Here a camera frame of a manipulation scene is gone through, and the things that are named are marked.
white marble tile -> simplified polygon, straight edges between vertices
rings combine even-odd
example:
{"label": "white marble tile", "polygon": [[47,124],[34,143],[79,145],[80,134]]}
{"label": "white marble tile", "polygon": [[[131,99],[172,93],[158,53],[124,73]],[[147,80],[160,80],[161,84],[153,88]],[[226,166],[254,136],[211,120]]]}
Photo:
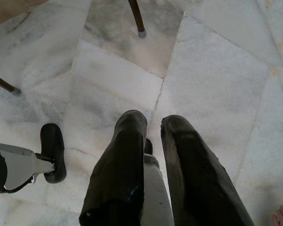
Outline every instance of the white marble tile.
{"label": "white marble tile", "polygon": [[[72,139],[64,137],[67,143]],[[80,213],[89,185],[90,176],[98,158],[86,154],[89,150],[65,149],[67,176],[64,181],[49,185],[46,204]]]}
{"label": "white marble tile", "polygon": [[65,147],[101,157],[111,141],[118,118],[136,109],[151,119],[151,112],[107,91],[75,79],[64,119]]}
{"label": "white marble tile", "polygon": [[153,110],[162,79],[116,55],[81,40],[73,71],[80,77]]}
{"label": "white marble tile", "polygon": [[47,2],[0,24],[0,77],[27,88],[68,71],[85,19]]}
{"label": "white marble tile", "polygon": [[283,0],[257,0],[283,58]]}
{"label": "white marble tile", "polygon": [[255,225],[273,225],[283,203],[283,69],[270,69],[236,188]]}
{"label": "white marble tile", "polygon": [[195,127],[235,180],[267,70],[264,62],[185,16],[149,132],[162,172],[160,122],[179,114]]}
{"label": "white marble tile", "polygon": [[186,14],[268,64],[283,65],[256,0],[202,0]]}
{"label": "white marble tile", "polygon": [[5,226],[78,226],[79,214],[29,202],[18,202],[9,211]]}
{"label": "white marble tile", "polygon": [[[41,152],[40,130],[46,123],[62,124],[66,102],[23,90],[14,96],[0,88],[0,143]],[[11,196],[34,203],[44,203],[48,183],[39,175],[34,185],[28,185]]]}
{"label": "white marble tile", "polygon": [[0,24],[18,16],[32,8],[45,3],[47,0],[0,0]]}
{"label": "white marble tile", "polygon": [[61,74],[31,86],[28,90],[33,91],[37,95],[67,102],[69,100],[73,79],[73,74],[71,72],[66,72],[65,74]]}
{"label": "white marble tile", "polygon": [[139,38],[128,1],[93,0],[82,38],[164,77],[185,0],[138,0],[145,38]]}
{"label": "white marble tile", "polygon": [[191,10],[193,7],[196,7],[201,3],[202,0],[187,0],[185,5],[185,12]]}
{"label": "white marble tile", "polygon": [[49,0],[50,3],[55,3],[62,6],[73,7],[84,12],[88,12],[91,0]]}
{"label": "white marble tile", "polygon": [[10,198],[9,194],[0,194],[0,226],[5,226],[5,218],[8,212],[17,202],[17,200]]}

leg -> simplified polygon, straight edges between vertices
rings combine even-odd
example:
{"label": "leg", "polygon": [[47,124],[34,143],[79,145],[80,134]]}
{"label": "leg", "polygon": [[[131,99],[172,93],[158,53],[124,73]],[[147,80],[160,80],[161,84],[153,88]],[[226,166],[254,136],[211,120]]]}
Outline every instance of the leg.
{"label": "leg", "polygon": [[82,226],[139,226],[143,206],[143,149],[147,120],[139,111],[125,112],[93,169]]}
{"label": "leg", "polygon": [[42,152],[0,144],[0,193],[14,193],[34,183],[44,173],[49,183],[65,179],[64,142],[60,128],[46,124],[41,129]]}
{"label": "leg", "polygon": [[225,169],[185,118],[164,118],[161,138],[175,226],[253,226]]}
{"label": "leg", "polygon": [[0,78],[0,86],[14,95],[19,95],[21,93],[21,90],[17,89],[16,87],[13,87],[12,85],[8,84],[1,78]]}
{"label": "leg", "polygon": [[144,150],[145,201],[141,225],[174,226],[172,210],[159,170],[159,163],[152,154],[152,144],[147,139]]}
{"label": "leg", "polygon": [[143,38],[147,35],[147,33],[146,33],[146,30],[143,26],[140,8],[138,7],[136,0],[129,0],[129,3],[130,3],[130,7],[132,9],[132,12],[133,12],[134,19],[136,21],[138,36],[140,38]]}

marble floor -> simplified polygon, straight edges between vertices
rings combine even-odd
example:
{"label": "marble floor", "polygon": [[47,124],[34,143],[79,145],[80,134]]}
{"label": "marble floor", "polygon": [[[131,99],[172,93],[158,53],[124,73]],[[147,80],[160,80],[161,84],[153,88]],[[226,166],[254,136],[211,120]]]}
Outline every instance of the marble floor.
{"label": "marble floor", "polygon": [[46,1],[47,0],[0,0],[0,24]]}
{"label": "marble floor", "polygon": [[91,171],[118,117],[137,109],[167,185],[161,119],[186,117],[255,225],[283,202],[283,0],[49,0],[0,24],[0,143],[41,151],[53,122],[66,179],[0,195],[0,226],[78,225]]}

wooden chair leg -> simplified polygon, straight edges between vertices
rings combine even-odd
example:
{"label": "wooden chair leg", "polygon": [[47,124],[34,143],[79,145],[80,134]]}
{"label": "wooden chair leg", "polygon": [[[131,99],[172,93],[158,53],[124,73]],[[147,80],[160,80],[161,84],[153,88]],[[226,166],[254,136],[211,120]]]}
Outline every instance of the wooden chair leg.
{"label": "wooden chair leg", "polygon": [[4,81],[1,78],[0,78],[0,86],[14,95],[19,95],[21,93],[20,89],[13,87],[12,85],[8,84],[6,81]]}
{"label": "wooden chair leg", "polygon": [[134,19],[136,21],[138,36],[140,38],[143,38],[147,35],[147,33],[146,33],[146,30],[143,26],[140,8],[138,7],[136,0],[129,0],[129,3],[130,3],[131,10],[133,12]]}

gray marble veining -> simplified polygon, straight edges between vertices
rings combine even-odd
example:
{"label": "gray marble veining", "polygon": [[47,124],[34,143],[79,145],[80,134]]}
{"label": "gray marble veining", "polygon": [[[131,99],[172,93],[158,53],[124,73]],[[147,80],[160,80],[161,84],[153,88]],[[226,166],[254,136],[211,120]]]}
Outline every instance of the gray marble veining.
{"label": "gray marble veining", "polygon": [[256,0],[202,0],[185,14],[268,64],[283,66]]}
{"label": "gray marble veining", "polygon": [[143,112],[150,122],[150,111],[86,80],[75,79],[63,125],[65,147],[99,158],[112,138],[118,118],[132,109]]}
{"label": "gray marble veining", "polygon": [[283,0],[257,0],[283,58]]}
{"label": "gray marble veining", "polygon": [[18,16],[33,7],[45,3],[47,0],[1,0],[0,1],[0,24]]}
{"label": "gray marble veining", "polygon": [[283,68],[270,68],[236,188],[255,225],[283,204]]}
{"label": "gray marble veining", "polygon": [[68,71],[85,17],[47,2],[0,24],[0,77],[27,88]]}
{"label": "gray marble veining", "polygon": [[94,0],[82,38],[145,70],[164,77],[171,58],[184,0],[139,0],[147,36],[137,35],[128,1]]}
{"label": "gray marble veining", "polygon": [[72,76],[65,74],[14,96],[0,87],[0,143],[40,151],[40,129],[53,122],[61,126]]}
{"label": "gray marble veining", "polygon": [[6,216],[5,226],[77,226],[79,214],[25,201],[13,202]]}
{"label": "gray marble veining", "polygon": [[121,98],[154,110],[162,79],[139,66],[80,40],[72,70]]}

